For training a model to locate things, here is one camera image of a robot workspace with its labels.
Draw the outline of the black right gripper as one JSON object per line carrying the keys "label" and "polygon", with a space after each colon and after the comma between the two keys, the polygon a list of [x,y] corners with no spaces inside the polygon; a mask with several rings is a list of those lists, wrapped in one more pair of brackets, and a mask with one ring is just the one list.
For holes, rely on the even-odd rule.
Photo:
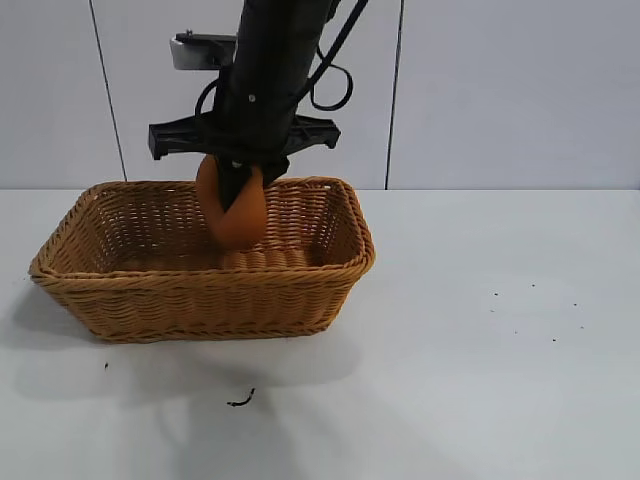
{"label": "black right gripper", "polygon": [[[244,130],[228,132],[220,128],[213,113],[194,115],[179,120],[150,124],[148,146],[154,160],[177,153],[203,153],[239,156],[245,160],[268,160],[260,164],[263,185],[269,186],[285,175],[290,161],[286,157],[315,145],[336,147],[341,131],[330,119],[296,115],[286,139],[267,148],[250,143],[265,127],[250,125]],[[229,159],[216,159],[218,196],[222,210],[227,212],[245,184],[252,177],[252,168]]]}

